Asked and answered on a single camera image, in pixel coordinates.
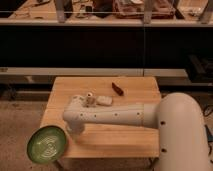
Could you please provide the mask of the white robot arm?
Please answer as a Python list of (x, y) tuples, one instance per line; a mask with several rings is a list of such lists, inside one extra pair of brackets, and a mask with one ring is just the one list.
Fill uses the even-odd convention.
[(145, 126), (159, 130), (159, 171), (213, 171), (203, 112), (185, 93), (171, 93), (156, 103), (87, 107), (76, 95), (63, 112), (68, 130), (81, 134), (85, 125)]

